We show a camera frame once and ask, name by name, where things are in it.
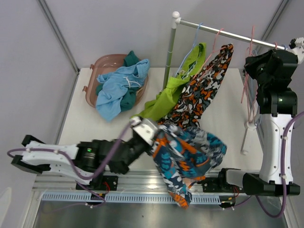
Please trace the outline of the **teal green shorts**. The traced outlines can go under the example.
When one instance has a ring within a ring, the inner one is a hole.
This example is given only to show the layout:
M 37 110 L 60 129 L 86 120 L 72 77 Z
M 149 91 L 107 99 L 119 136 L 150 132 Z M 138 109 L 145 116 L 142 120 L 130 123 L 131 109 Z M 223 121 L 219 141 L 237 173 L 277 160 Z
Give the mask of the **teal green shorts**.
M 135 55 L 135 53 L 133 51 L 130 51 L 126 57 L 123 59 L 123 67 L 130 67 L 132 65 L 135 65 L 136 63 L 138 63 L 140 61 L 140 59 Z M 99 83 L 99 85 L 97 86 L 97 88 L 95 89 L 95 93 L 98 96 L 98 93 L 102 90 L 103 85 Z M 130 88 L 128 89 L 127 93 L 123 96 L 121 102 L 120 102 L 120 108 L 121 108 L 121 112 L 124 111 L 128 111 L 130 110 L 136 101 L 136 92 L 139 90 L 140 88 Z

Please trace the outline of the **orange blue patterned shorts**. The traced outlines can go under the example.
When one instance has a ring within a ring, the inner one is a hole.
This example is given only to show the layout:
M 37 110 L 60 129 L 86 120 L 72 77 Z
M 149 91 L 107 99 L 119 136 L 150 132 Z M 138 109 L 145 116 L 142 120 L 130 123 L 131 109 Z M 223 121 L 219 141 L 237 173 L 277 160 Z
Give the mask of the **orange blue patterned shorts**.
M 217 136 L 199 127 L 181 129 L 172 124 L 160 125 L 149 151 L 169 195 L 184 209 L 192 202 L 192 184 L 205 179 L 205 174 L 218 167 L 227 146 Z

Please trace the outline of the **light blue shorts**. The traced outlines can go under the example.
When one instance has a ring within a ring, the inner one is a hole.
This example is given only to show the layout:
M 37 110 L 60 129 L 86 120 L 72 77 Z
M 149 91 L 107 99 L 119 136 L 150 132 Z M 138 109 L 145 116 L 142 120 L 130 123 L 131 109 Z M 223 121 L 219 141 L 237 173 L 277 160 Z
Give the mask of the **light blue shorts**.
M 112 121 L 120 112 L 120 102 L 130 88 L 141 88 L 150 68 L 148 59 L 132 66 L 122 66 L 114 72 L 101 74 L 98 83 L 103 85 L 98 93 L 95 108 L 107 122 Z

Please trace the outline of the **orange grey camouflage shorts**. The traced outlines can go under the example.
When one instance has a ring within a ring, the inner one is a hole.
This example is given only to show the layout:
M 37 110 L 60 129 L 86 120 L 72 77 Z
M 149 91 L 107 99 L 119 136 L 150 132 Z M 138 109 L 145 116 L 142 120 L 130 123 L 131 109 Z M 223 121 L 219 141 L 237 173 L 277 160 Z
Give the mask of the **orange grey camouflage shorts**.
M 158 124 L 185 129 L 199 127 L 202 114 L 215 98 L 231 62 L 233 44 L 223 45 L 219 53 L 182 88 L 177 104 Z

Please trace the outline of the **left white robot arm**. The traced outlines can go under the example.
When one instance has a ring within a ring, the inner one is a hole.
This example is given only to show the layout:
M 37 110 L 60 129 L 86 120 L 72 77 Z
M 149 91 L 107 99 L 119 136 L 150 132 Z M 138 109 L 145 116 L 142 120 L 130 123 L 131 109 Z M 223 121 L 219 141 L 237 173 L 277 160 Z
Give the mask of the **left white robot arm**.
M 7 153 L 12 157 L 13 166 L 33 174 L 62 175 L 92 190 L 102 187 L 105 169 L 126 174 L 130 165 L 150 149 L 150 145 L 136 133 L 127 142 L 92 140 L 72 145 L 45 144 L 26 135 L 22 145 L 20 155 L 13 155 L 14 150 Z

